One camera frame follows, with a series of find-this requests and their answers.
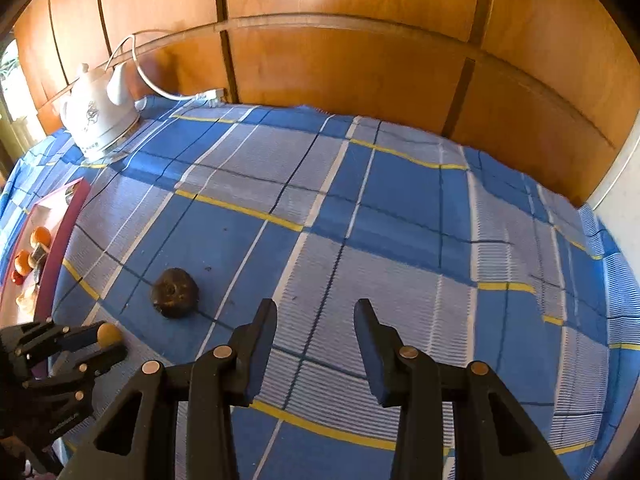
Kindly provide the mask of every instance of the green plant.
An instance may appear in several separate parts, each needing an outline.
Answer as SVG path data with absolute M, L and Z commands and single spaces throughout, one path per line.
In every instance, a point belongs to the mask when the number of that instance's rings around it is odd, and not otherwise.
M 17 57 L 3 59 L 2 63 L 0 64 L 0 81 L 4 81 L 7 77 L 9 77 L 9 74 L 12 72 L 12 70 L 18 68 L 19 66 L 20 62 L 18 61 Z

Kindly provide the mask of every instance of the metal screw head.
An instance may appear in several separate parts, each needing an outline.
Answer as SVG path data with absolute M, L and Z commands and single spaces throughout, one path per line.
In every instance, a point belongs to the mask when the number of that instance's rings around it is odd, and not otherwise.
M 489 367 L 482 361 L 474 361 L 471 363 L 471 371 L 476 375 L 487 375 L 489 373 Z
M 405 359 L 415 359 L 418 357 L 418 349 L 413 346 L 403 346 L 399 350 L 400 357 Z
M 227 346 L 227 345 L 216 346 L 213 349 L 213 355 L 215 355 L 215 357 L 217 357 L 218 359 L 224 359 L 226 357 L 229 357 L 231 355 L 231 352 L 233 352 L 233 350 L 231 349 L 231 346 Z
M 142 373 L 151 375 L 155 374 L 160 369 L 160 363 L 158 361 L 147 361 L 142 365 Z

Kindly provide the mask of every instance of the red fruit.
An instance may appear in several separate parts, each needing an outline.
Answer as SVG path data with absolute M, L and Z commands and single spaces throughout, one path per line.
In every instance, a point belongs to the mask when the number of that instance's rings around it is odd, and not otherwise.
M 17 270 L 11 271 L 11 281 L 20 286 L 24 283 L 24 277 Z

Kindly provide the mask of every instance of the kettle handle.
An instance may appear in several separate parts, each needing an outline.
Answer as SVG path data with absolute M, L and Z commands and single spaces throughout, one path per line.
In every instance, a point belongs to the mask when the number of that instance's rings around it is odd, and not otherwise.
M 67 130 L 70 130 L 71 128 L 69 127 L 69 123 L 66 121 L 66 107 L 69 104 L 69 97 L 65 96 L 63 97 L 63 101 L 62 104 L 60 105 L 60 120 L 62 121 L 62 124 L 64 124 L 65 128 Z

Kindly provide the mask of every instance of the yellow stripe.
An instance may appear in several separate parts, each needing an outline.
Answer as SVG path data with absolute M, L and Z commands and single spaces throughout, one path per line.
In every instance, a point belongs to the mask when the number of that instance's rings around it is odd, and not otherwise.
M 67 260 L 66 258 L 64 258 L 62 260 L 62 264 L 65 266 L 65 269 L 69 271 L 69 273 L 73 276 L 74 280 L 76 280 L 76 282 L 78 282 L 78 285 L 80 285 L 84 291 L 91 296 L 92 298 L 94 298 L 94 301 L 98 301 L 100 299 L 100 294 L 98 294 L 92 287 L 91 285 L 89 285 L 86 280 L 82 279 L 82 276 L 80 276 L 80 274 L 78 274 L 78 271 L 74 269 L 74 266 L 71 265 L 71 263 L 69 262 L 69 260 Z
M 582 244 L 579 244 L 578 242 L 574 242 L 573 240 L 570 240 L 569 237 L 564 234 L 560 228 L 557 225 L 554 225 L 554 229 L 556 231 L 558 231 L 572 246 L 577 247 L 578 249 L 580 249 L 581 251 L 584 251 L 585 253 L 587 253 L 592 259 L 594 260 L 601 260 L 602 259 L 602 255 L 601 254 L 591 254 L 589 252 L 589 250 Z
M 424 162 L 423 160 L 419 160 L 418 158 L 413 158 L 410 155 L 407 155 L 403 152 L 398 152 L 396 150 L 392 150 L 391 148 L 384 148 L 383 146 L 379 146 L 377 144 L 372 144 L 371 142 L 366 142 L 365 140 L 360 139 L 350 139 L 349 142 L 353 144 L 357 144 L 359 146 L 365 146 L 366 148 L 371 148 L 372 150 L 376 150 L 377 152 L 389 153 L 390 155 L 399 156 L 400 158 L 404 158 L 409 162 L 414 164 L 418 164 L 419 166 L 424 166 L 425 168 L 433 168 L 437 170 L 438 168 L 442 168 L 443 170 L 466 170 L 466 166 L 462 166 L 460 164 L 434 164 L 433 162 Z
M 595 440 L 588 440 L 587 442 L 581 442 L 580 444 L 574 444 L 573 446 L 567 447 L 559 447 L 554 450 L 556 455 L 562 455 L 563 453 L 571 453 L 572 451 L 578 451 L 579 449 L 584 449 L 585 447 L 593 446 L 595 444 Z
M 233 124 L 233 123 L 236 122 L 233 119 L 215 119 L 215 118 L 207 118 L 207 117 L 193 117 L 193 116 L 180 115 L 180 114 L 173 114 L 171 117 L 173 119 L 185 119 L 187 121 L 198 121 L 200 123 L 226 123 L 226 124 Z
M 559 317 L 553 317 L 553 316 L 542 316 L 542 321 L 546 322 L 546 323 L 553 323 L 554 325 L 558 325 L 558 326 L 562 326 L 562 319 L 560 319 Z
M 536 289 L 529 285 L 529 283 L 509 282 L 509 290 L 522 290 L 523 292 L 529 292 L 531 294 L 536 293 Z
M 219 207 L 223 207 L 225 209 L 230 209 L 231 211 L 238 211 L 239 213 L 243 213 L 245 215 L 253 216 L 255 218 L 259 218 L 261 220 L 267 220 L 272 224 L 277 224 L 287 229 L 291 229 L 292 231 L 300 232 L 302 231 L 302 225 L 296 224 L 295 222 L 290 222 L 289 220 L 285 220 L 284 218 L 279 218 L 277 216 L 271 215 L 269 213 L 263 213 L 262 211 L 258 211 L 256 209 L 250 209 L 248 207 L 242 207 L 236 204 L 231 204 L 229 202 L 223 202 L 222 200 L 217 200 L 215 198 L 210 198 L 204 195 L 196 195 L 193 193 L 189 193 L 187 191 L 183 191 L 181 189 L 175 192 L 177 195 L 185 196 L 187 198 L 198 200 L 199 202 L 206 202 L 207 204 L 217 205 Z
M 536 289 L 529 283 L 518 282 L 478 282 L 478 288 L 481 290 L 521 290 L 531 294 L 536 293 Z
M 355 433 L 349 433 L 348 431 L 334 430 L 334 428 L 329 428 L 327 426 L 323 426 L 322 424 L 316 424 L 315 422 L 310 422 L 309 420 L 305 420 L 304 418 L 293 415 L 292 413 L 284 412 L 283 410 L 274 408 L 273 406 L 265 404 L 264 402 L 260 402 L 260 400 L 254 400 L 254 402 L 251 404 L 251 407 L 254 410 L 258 410 L 259 412 L 266 413 L 267 415 L 279 418 L 284 422 L 288 422 L 293 426 L 297 426 L 299 428 L 303 428 L 304 430 L 311 431 L 312 433 L 327 436 L 335 440 L 351 442 L 352 444 L 359 444 L 360 446 L 388 449 L 391 451 L 396 448 L 396 443 L 392 440 L 383 440 L 382 438 L 372 438 L 370 436 L 356 435 Z
M 609 348 L 622 348 L 624 350 L 640 350 L 640 345 L 635 343 L 613 343 Z

